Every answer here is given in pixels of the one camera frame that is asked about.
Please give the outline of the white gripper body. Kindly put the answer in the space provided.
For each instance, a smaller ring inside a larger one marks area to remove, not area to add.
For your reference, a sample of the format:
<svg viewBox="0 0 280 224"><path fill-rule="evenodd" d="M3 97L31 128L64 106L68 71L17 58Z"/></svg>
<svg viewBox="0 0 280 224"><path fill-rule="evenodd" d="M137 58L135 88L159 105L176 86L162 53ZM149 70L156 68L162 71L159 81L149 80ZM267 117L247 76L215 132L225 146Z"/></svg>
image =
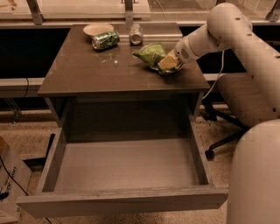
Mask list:
<svg viewBox="0 0 280 224"><path fill-rule="evenodd" d="M184 64L188 64L196 60L196 56L193 53L188 38L182 38L174 47L175 55L178 60Z"/></svg>

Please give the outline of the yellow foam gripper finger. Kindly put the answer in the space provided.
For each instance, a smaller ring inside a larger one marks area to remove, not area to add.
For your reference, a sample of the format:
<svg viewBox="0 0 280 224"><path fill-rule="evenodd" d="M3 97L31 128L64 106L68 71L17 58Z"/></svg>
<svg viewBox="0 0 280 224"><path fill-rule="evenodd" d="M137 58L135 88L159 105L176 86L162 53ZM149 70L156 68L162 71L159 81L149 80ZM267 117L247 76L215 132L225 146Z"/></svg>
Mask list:
<svg viewBox="0 0 280 224"><path fill-rule="evenodd" d="M169 72L171 70L178 70L182 66L182 63L178 60L177 57L167 55L163 59L161 59L157 65L160 71Z"/></svg>

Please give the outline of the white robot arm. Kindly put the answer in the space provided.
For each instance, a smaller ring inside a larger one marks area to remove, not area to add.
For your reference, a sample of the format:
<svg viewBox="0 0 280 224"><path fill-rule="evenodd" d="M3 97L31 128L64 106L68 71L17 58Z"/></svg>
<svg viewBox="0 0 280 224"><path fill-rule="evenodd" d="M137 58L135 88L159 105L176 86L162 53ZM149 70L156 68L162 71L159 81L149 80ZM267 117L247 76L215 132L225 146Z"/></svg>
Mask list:
<svg viewBox="0 0 280 224"><path fill-rule="evenodd" d="M246 71L218 80L224 101L248 128L232 160L227 224L280 224L280 59L257 37L251 22L232 3L220 3L207 21L177 42L167 64L190 63L231 49Z"/></svg>

